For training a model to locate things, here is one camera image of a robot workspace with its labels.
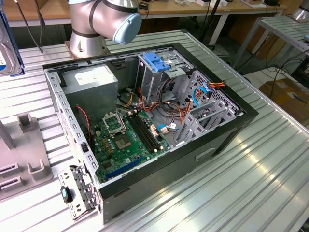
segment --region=motherboard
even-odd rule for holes
[[[94,131],[96,174],[105,182],[131,168],[155,158],[170,149],[168,142],[156,132],[145,112],[110,114]]]

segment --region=pcie slot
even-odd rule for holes
[[[126,166],[123,166],[122,168],[119,168],[119,169],[117,169],[117,170],[115,170],[115,171],[113,171],[111,173],[106,174],[106,178],[107,179],[108,178],[112,178],[112,177],[114,177],[116,175],[119,175],[120,173],[123,173],[123,172],[125,172],[125,171],[127,171],[127,170],[129,170],[129,169],[131,169],[133,167],[135,167],[136,165],[138,165],[138,163],[140,162],[140,160],[142,158],[143,158],[143,156],[139,157],[137,160],[133,161],[132,163],[129,163]]]

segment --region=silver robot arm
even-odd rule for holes
[[[79,58],[106,53],[103,38],[130,43],[140,30],[135,0],[69,0],[72,20],[71,53]]]
[[[291,18],[299,22],[307,22],[309,20],[309,0],[303,0]]]

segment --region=expansion slot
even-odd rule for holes
[[[140,160],[141,160],[142,158],[143,158],[143,156],[142,156],[142,157],[139,157],[139,158],[136,159],[135,161],[133,161],[133,162],[127,164],[126,166],[123,166],[122,168],[119,168],[119,169],[117,169],[117,170],[115,170],[115,171],[113,171],[113,172],[111,172],[111,173],[106,174],[106,178],[107,178],[107,179],[112,178],[112,177],[114,177],[114,176],[116,176],[116,175],[119,175],[120,173],[123,173],[123,172],[125,172],[125,171],[127,171],[127,170],[129,170],[129,169],[131,169],[131,168],[133,168],[133,167],[135,167],[136,165],[138,165],[138,163],[140,162]]]
[[[158,142],[150,134],[147,127],[137,114],[129,115],[127,119],[149,153],[153,153],[160,148]]]

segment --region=slotted aluminum surface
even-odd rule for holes
[[[70,60],[64,45],[21,50],[27,74],[0,79],[0,118],[30,112],[39,120],[55,178],[0,203],[3,231],[297,231],[309,216],[308,131],[250,87],[238,74],[181,31],[138,36],[112,52],[181,43],[225,79],[259,115],[220,155],[128,212],[102,224],[96,212],[73,222],[56,175],[73,164],[41,65]]]
[[[309,22],[299,23],[285,16],[261,18],[259,23],[300,51],[309,49],[309,43],[304,39],[305,35],[309,35]]]

